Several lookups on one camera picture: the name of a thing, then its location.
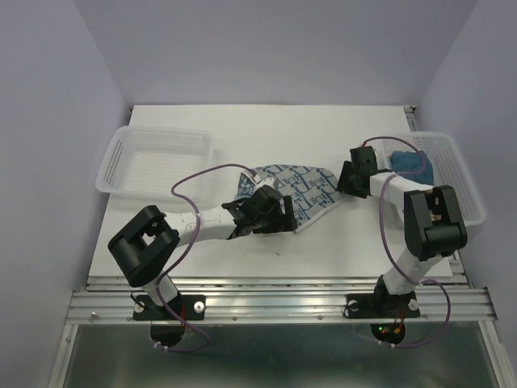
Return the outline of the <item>white blue print towel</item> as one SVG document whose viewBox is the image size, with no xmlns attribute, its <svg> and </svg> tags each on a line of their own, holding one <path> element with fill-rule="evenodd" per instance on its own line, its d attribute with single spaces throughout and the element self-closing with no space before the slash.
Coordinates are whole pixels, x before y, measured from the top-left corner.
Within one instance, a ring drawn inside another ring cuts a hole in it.
<svg viewBox="0 0 517 388">
<path fill-rule="evenodd" d="M 341 203 L 337 191 L 338 179 L 323 167 L 271 164 L 254 167 L 261 179 L 273 178 L 281 196 L 292 199 L 295 233 L 311 226 Z"/>
</svg>

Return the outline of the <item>dark blue towel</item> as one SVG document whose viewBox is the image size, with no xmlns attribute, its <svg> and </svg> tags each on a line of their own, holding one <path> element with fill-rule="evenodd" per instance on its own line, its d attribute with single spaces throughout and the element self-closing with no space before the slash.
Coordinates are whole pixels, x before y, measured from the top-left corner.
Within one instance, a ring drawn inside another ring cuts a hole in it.
<svg viewBox="0 0 517 388">
<path fill-rule="evenodd" d="M 420 184 L 433 186 L 435 184 L 434 170 L 427 155 L 419 150 L 394 151 L 389 157 L 392 171 Z"/>
</svg>

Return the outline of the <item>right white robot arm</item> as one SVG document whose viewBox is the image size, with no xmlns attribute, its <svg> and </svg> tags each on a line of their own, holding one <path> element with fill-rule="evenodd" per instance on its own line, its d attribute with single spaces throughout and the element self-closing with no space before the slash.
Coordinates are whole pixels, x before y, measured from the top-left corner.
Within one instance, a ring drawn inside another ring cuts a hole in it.
<svg viewBox="0 0 517 388">
<path fill-rule="evenodd" d="M 371 146 L 351 150 L 343 164 L 338 191 L 349 196 L 376 197 L 403 215 L 405 248 L 399 257 L 389 255 L 392 267 L 381 275 L 371 293 L 349 293 L 347 318 L 417 318 L 420 315 L 415 290 L 442 258 L 461 249 L 468 234 L 453 187 L 432 186 L 416 181 L 427 168 L 422 152 L 415 150 L 419 165 L 391 171 L 379 168 Z"/>
</svg>

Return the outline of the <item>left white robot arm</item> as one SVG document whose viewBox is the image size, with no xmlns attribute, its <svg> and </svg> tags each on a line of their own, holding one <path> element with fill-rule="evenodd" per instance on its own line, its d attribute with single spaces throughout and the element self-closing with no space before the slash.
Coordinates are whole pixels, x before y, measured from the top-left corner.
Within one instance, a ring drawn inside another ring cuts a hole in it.
<svg viewBox="0 0 517 388">
<path fill-rule="evenodd" d="M 144 290 L 143 310 L 161 318 L 202 320 L 195 306 L 203 297 L 183 297 L 166 273 L 175 249 L 207 240 L 231 240 L 250 234 L 274 234 L 297 229 L 292 198 L 262 186 L 249 198 L 224 203 L 201 213 L 164 213 L 144 207 L 107 245 L 129 285 Z"/>
</svg>

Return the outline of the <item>right white plastic basket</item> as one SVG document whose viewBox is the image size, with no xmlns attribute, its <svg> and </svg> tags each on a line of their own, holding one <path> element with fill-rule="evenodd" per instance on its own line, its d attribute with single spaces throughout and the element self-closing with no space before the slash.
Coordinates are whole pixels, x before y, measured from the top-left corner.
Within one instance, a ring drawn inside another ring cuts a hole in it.
<svg viewBox="0 0 517 388">
<path fill-rule="evenodd" d="M 442 133 L 430 132 L 395 134 L 390 139 L 378 141 L 376 147 L 384 150 L 388 160 L 394 151 L 417 153 L 422 150 L 433 166 L 435 177 L 433 186 L 453 187 L 467 231 L 471 233 L 479 231 L 485 222 L 485 210 L 469 169 L 452 138 Z"/>
</svg>

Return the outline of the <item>white plastic basket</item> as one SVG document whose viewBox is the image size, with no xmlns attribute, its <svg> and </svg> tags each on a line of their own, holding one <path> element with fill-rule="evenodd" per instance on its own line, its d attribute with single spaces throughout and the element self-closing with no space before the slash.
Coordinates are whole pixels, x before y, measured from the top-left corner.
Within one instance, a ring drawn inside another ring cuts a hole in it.
<svg viewBox="0 0 517 388">
<path fill-rule="evenodd" d="M 485 210 L 469 169 L 452 138 L 442 133 L 430 132 L 395 134 L 390 139 L 378 141 L 376 147 L 384 150 L 388 160 L 394 151 L 417 153 L 422 150 L 433 166 L 435 177 L 433 186 L 453 187 L 467 231 L 471 233 L 479 231 L 485 222 Z"/>
<path fill-rule="evenodd" d="M 212 165 L 214 136 L 205 131 L 124 126 L 116 130 L 99 167 L 99 192 L 169 200 L 179 180 Z"/>
</svg>

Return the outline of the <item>left white plastic basket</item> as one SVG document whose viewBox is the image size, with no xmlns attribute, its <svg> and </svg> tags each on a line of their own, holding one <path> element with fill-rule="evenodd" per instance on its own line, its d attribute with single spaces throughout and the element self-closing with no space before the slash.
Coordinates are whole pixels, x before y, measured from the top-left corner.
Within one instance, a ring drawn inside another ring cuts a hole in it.
<svg viewBox="0 0 517 388">
<path fill-rule="evenodd" d="M 99 167 L 99 192 L 169 200 L 179 180 L 212 165 L 214 136 L 205 131 L 124 126 L 116 130 Z"/>
</svg>

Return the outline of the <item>aluminium mounting rail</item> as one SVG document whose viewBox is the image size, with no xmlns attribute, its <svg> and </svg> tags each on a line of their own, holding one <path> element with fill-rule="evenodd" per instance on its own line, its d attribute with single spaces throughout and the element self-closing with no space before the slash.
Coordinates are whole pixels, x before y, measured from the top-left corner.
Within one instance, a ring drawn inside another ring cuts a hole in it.
<svg viewBox="0 0 517 388">
<path fill-rule="evenodd" d="M 184 295 L 205 297 L 204 325 L 273 323 L 344 323 L 349 293 L 370 293 L 373 278 L 178 278 L 175 284 Z M 464 276 L 443 280 L 443 287 L 417 289 L 421 323 L 441 322 L 446 301 L 452 303 L 451 321 L 496 320 L 486 289 L 467 285 Z M 65 321 L 68 324 L 130 324 L 135 310 L 132 292 L 120 277 L 94 277 L 84 290 L 71 297 Z"/>
</svg>

